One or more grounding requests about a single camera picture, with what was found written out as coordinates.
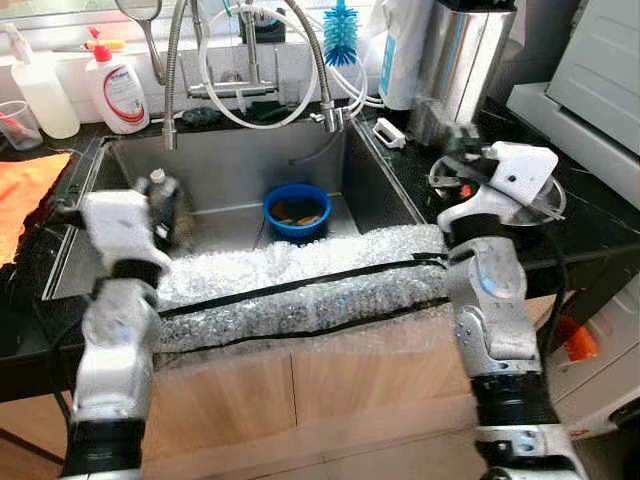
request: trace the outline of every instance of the stainless steel container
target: stainless steel container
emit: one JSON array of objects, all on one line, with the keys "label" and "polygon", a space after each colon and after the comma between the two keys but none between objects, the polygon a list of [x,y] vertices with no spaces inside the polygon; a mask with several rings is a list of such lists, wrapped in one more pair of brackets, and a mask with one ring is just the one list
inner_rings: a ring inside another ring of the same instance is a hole
[{"label": "stainless steel container", "polygon": [[472,3],[473,10],[460,1],[433,4],[408,125],[423,145],[437,143],[447,124],[472,122],[513,25],[512,6]]}]

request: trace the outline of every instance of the white appliance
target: white appliance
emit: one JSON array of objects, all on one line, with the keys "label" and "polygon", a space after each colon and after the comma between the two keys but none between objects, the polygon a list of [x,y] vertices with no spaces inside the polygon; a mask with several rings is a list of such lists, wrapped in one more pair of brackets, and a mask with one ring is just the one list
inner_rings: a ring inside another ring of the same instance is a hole
[{"label": "white appliance", "polygon": [[552,81],[507,106],[640,209],[640,2],[589,0]]},{"label": "white appliance", "polygon": [[551,398],[572,438],[615,430],[611,414],[640,398],[640,275],[586,324],[600,355],[570,362],[564,348],[549,359]]}]

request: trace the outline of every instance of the kitchen counter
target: kitchen counter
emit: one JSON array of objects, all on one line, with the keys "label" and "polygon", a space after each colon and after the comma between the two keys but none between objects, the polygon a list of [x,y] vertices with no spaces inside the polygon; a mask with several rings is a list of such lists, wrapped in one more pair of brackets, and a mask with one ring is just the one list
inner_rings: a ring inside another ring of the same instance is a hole
[{"label": "kitchen counter", "polygon": [[[384,164],[402,185],[406,196],[427,222],[434,222],[442,205],[428,187],[426,175],[439,158],[434,149],[409,143],[402,151],[385,149],[370,133],[375,112],[368,111],[361,121]],[[406,117],[392,120],[401,126]],[[489,105],[479,116],[484,138],[547,145],[500,107]],[[226,122],[219,128],[229,128]],[[140,135],[158,135],[160,125],[152,125]],[[89,174],[91,162],[105,136],[111,133],[103,124],[83,125],[68,140],[46,139],[37,150],[27,153],[5,148],[3,161],[21,161],[56,153],[72,152],[71,164],[58,183],[53,200],[70,204],[78,198]],[[550,226],[565,255],[571,289],[578,293],[566,305],[566,312],[579,322],[586,321],[640,270],[640,212],[626,203],[596,177],[570,158],[557,152],[560,162],[555,175],[568,193],[565,220]],[[67,326],[81,317],[86,308],[82,297],[51,302],[35,300],[46,287],[51,265],[62,244],[63,227],[36,230],[27,241],[15,268],[0,272],[0,317],[2,342],[0,368],[5,384],[0,401],[39,395],[51,391],[47,377],[48,345]],[[519,258],[527,271],[529,297],[553,293],[557,288],[554,255],[536,229],[515,233]],[[82,352],[82,339],[71,331],[61,342],[62,358],[68,378],[73,379]]]}]

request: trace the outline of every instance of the black countertop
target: black countertop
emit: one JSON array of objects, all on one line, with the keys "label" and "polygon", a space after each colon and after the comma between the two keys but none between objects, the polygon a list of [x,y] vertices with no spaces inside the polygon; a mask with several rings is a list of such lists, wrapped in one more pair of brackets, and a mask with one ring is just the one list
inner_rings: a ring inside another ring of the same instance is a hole
[{"label": "black countertop", "polygon": [[[370,132],[375,115],[376,112],[365,111],[362,120],[365,131]],[[399,126],[406,121],[403,116],[391,119]],[[488,143],[507,140],[550,146],[544,138],[496,105],[490,104],[480,113],[478,126]],[[222,122],[218,128],[229,127]],[[152,125],[140,135],[159,134],[160,126]],[[5,148],[0,158],[3,161],[21,161],[59,150],[71,151],[71,163],[58,182],[51,201],[73,203],[106,136],[112,134],[104,124],[83,125],[71,139],[46,138],[43,146],[27,153]],[[439,152],[411,142],[401,151],[377,145],[389,170],[425,220],[435,222],[442,205],[439,197],[428,187],[426,175],[440,157]],[[572,273],[572,288],[584,286],[585,265],[606,262],[613,257],[631,255],[634,261],[629,262],[627,273],[635,275],[640,269],[640,212],[580,165],[556,149],[554,151],[560,158],[554,175],[568,194],[567,219],[562,224],[551,225],[550,230],[566,257]],[[45,374],[49,344],[80,318],[86,308],[86,302],[79,297],[51,302],[36,300],[45,287],[65,231],[64,227],[34,231],[25,243],[17,265],[0,271],[0,367],[8,379],[1,390],[0,401],[50,392]],[[527,270],[529,296],[552,293],[557,287],[557,275],[551,249],[535,228],[516,232],[515,235],[519,258]],[[71,332],[61,343],[63,358],[70,365],[70,371],[74,371],[81,355],[81,344],[78,331]]]}]

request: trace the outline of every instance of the white container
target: white container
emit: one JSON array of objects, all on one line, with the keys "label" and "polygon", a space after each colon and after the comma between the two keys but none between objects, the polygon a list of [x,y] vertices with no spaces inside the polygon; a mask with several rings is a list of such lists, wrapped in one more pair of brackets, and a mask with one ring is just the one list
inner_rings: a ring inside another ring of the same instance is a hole
[{"label": "white container", "polygon": [[112,57],[104,45],[94,48],[95,60],[85,69],[91,99],[114,133],[127,134],[149,125],[149,109],[135,70]]},{"label": "white container", "polygon": [[379,8],[388,31],[378,93],[391,110],[409,110],[433,0],[384,0]]},{"label": "white container", "polygon": [[40,127],[53,138],[72,137],[80,130],[80,121],[56,77],[53,58],[34,55],[13,24],[5,24],[4,28],[9,34],[11,51],[18,60],[11,67],[11,76]]}]

